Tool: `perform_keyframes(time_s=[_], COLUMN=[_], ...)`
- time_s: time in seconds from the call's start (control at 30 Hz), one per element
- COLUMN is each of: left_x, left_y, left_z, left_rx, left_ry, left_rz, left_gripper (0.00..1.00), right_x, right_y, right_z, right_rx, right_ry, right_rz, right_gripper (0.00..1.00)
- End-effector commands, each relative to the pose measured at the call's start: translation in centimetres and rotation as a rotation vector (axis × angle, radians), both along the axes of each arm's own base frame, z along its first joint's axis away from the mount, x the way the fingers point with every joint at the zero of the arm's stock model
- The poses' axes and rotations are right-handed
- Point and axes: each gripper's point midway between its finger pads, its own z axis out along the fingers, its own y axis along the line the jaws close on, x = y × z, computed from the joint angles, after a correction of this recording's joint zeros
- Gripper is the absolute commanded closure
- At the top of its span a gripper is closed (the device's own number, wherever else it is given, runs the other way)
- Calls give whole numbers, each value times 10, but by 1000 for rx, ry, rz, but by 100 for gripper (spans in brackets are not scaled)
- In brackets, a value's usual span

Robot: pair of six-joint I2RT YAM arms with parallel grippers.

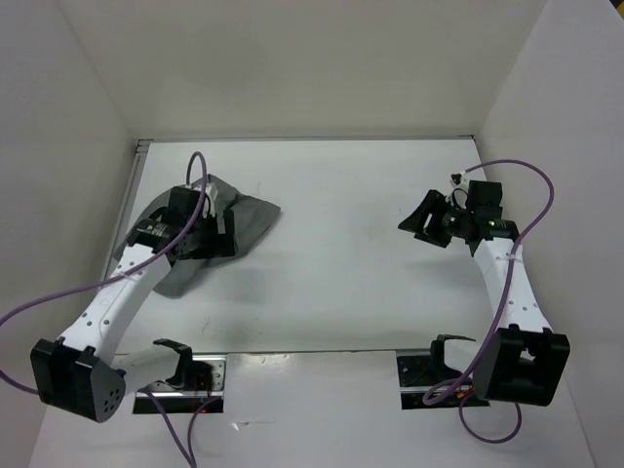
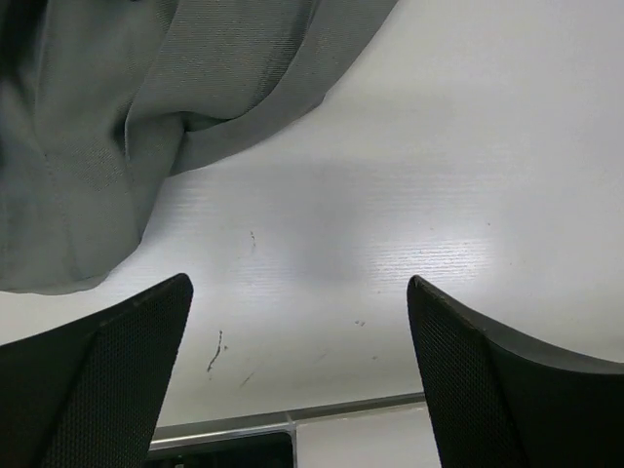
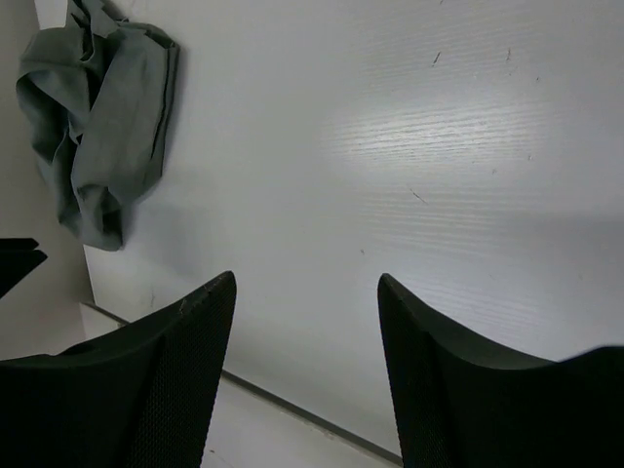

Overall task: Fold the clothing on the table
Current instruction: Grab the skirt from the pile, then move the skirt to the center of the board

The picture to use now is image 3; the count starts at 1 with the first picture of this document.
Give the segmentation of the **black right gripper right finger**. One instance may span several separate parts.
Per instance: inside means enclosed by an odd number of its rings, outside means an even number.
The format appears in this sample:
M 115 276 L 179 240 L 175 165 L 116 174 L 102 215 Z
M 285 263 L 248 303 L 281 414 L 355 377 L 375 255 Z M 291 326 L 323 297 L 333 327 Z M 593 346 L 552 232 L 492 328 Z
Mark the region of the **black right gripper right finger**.
M 390 275 L 379 323 L 407 467 L 619 467 L 623 350 L 548 361 L 435 310 Z

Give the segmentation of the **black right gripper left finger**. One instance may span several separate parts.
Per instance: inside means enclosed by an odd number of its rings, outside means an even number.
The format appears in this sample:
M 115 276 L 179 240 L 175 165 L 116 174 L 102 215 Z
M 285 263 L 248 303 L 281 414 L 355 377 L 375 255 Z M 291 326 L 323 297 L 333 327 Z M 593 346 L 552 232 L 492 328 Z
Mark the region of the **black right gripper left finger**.
M 5 467 L 198 467 L 232 328 L 226 271 L 57 355 L 1 364 Z

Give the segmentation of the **grey pleated skirt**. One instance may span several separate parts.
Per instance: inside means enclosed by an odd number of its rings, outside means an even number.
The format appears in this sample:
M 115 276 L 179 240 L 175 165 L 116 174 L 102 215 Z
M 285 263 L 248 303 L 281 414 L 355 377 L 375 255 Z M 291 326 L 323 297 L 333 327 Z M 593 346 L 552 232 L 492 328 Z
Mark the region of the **grey pleated skirt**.
M 36 33 L 16 93 L 58 222 L 82 244 L 124 245 L 130 207 L 161 178 L 180 47 L 108 1 L 70 1 Z

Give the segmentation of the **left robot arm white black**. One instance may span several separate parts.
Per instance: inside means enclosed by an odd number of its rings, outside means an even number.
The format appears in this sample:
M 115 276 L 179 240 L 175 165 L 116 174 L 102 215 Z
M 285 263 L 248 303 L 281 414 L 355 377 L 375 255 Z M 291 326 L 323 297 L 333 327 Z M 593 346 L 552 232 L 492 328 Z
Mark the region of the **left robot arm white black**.
M 8 293 L 47 256 L 32 238 L 3 238 L 0 240 L 0 297 Z

